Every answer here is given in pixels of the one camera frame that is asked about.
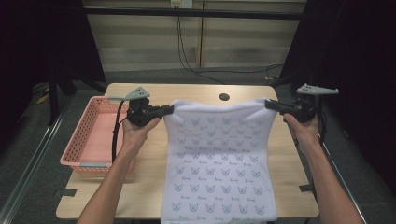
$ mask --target power outlet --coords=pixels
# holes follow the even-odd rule
[[[181,0],[182,8],[192,8],[192,0]]]
[[[171,8],[181,8],[181,0],[171,0]]]

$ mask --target white cloth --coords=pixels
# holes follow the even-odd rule
[[[237,105],[175,100],[164,117],[168,159],[161,223],[260,223],[277,219],[267,166],[276,112],[265,98]]]

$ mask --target person's arm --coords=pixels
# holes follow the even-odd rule
[[[122,123],[121,150],[101,185],[79,216],[78,223],[113,223],[129,164],[143,146],[149,131],[159,122],[160,119],[153,119],[143,128],[136,128],[127,119]]]
[[[320,220],[322,223],[362,223],[361,215],[338,182],[334,171],[318,140],[318,119],[299,123],[285,114],[293,137],[305,154],[315,184]]]

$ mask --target wooden table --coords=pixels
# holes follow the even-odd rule
[[[114,83],[108,86],[105,95],[126,95],[139,86],[150,93],[149,99],[153,105],[168,105],[175,99],[213,105],[231,105],[262,96],[277,99],[271,87],[231,85]],[[230,100],[220,100],[221,93],[227,93]],[[136,157],[134,171],[125,180],[116,217],[160,218],[167,148],[167,131],[162,121],[149,133],[148,140]],[[317,216],[318,206],[313,194],[300,191],[299,186],[308,184],[308,180],[288,126],[279,115],[276,116],[269,137],[268,166],[276,196],[278,216]],[[73,172],[66,188],[76,189],[77,193],[74,197],[62,197],[56,211],[57,216],[78,218],[103,177],[104,175]]]

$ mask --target wall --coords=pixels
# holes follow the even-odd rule
[[[170,1],[85,0],[84,5],[169,8]],[[218,10],[302,12],[304,5],[304,0],[193,1],[193,8]],[[182,67],[174,17],[89,15],[89,21],[105,72]],[[297,21],[180,18],[191,67],[283,63],[297,25]]]

